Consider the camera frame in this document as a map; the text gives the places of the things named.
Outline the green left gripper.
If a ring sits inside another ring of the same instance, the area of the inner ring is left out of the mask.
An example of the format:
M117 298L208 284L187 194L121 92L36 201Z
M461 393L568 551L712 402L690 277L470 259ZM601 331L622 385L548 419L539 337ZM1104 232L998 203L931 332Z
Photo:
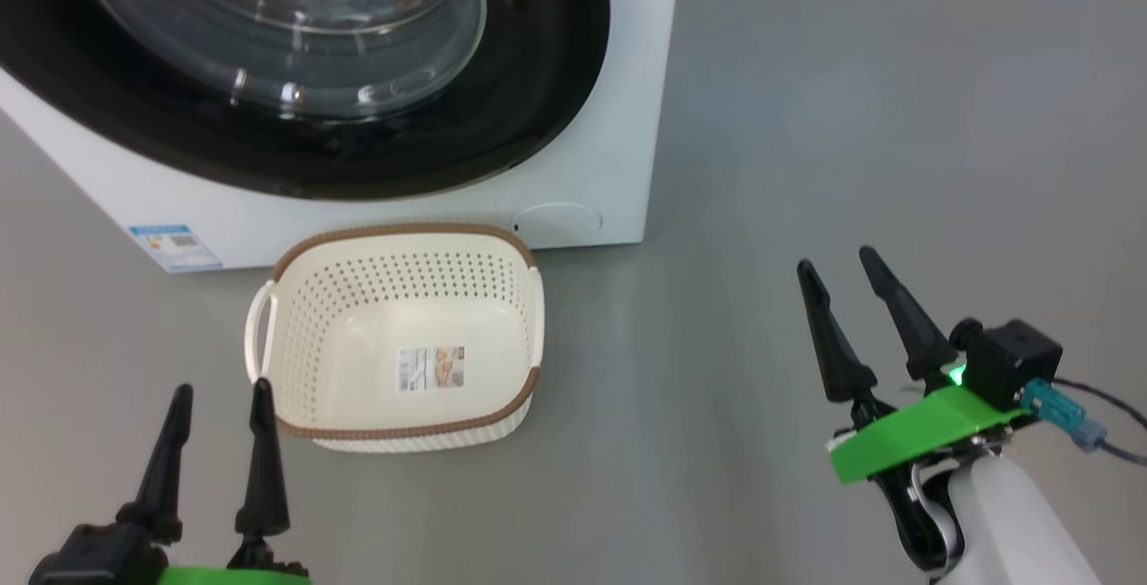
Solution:
M138 496L117 512L118 523L143 528L154 543L184 539L184 521L177 514L177 504L193 401L190 384L175 388ZM275 563L266 543L291 526L273 389L266 379L253 382L249 426L253 432L253 454L247 471L245 500L235 518L235 531L242 536L235 553L237 568L167 567L159 574L157 585L310 585L307 569Z

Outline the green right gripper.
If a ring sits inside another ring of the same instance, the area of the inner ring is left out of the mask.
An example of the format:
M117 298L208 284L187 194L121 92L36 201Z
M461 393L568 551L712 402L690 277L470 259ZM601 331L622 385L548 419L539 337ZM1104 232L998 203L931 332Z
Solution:
M960 352L939 332L921 304L885 265L872 245L861 245L859 259L874 295L892 315L894 328L907 356L910 379L949 382L960 365ZM830 309L830 295L811 260L798 264L799 295L806 309L807 332L816 349L824 393L832 404L869 399L877 387L874 372L860 362ZM1030 413L1022 407L996 410L966 387L946 387L905 410L848 432L828 445L837 479L848 486L910 463L951 443L1011 426Z

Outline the washing machine glass door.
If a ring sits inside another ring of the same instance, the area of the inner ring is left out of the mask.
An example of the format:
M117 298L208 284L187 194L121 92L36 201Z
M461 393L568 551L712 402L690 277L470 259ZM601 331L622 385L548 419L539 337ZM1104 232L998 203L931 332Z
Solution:
M609 0L0 0L3 111L65 166L377 201L496 176L590 99Z

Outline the white front-load washing machine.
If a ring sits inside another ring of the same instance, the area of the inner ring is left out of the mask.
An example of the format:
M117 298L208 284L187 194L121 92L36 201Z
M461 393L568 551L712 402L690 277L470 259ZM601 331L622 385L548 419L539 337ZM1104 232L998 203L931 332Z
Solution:
M224 268L267 267L327 231L406 223L512 231L531 249L630 245L646 229L676 0L609 1L604 63L571 124L518 165L432 194L354 202L270 196L177 180L118 148L111 167L71 167L3 111L13 91L3 75L0 112L128 237L128 227L186 225Z

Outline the cream perforated laundry basket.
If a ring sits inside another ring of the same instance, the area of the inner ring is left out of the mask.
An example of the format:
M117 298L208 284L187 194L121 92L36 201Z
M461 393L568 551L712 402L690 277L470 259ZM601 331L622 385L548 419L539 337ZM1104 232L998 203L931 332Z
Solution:
M270 381L282 432L323 448L463 448L525 420L545 325L538 263L508 231L331 231L287 251L253 296L245 375ZM398 393L399 348L466 348L466 385Z

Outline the blue energy label sticker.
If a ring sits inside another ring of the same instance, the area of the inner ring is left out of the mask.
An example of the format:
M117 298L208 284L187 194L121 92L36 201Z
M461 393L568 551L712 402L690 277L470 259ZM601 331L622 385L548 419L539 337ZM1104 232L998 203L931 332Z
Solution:
M186 225L135 226L127 233L167 274L224 268L221 259Z

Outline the basket product label sticker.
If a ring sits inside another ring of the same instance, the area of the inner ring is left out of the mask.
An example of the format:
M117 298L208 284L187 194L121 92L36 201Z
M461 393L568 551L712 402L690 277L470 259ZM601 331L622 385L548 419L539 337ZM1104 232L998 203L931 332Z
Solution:
M420 393L466 385L466 348L399 348L398 393Z

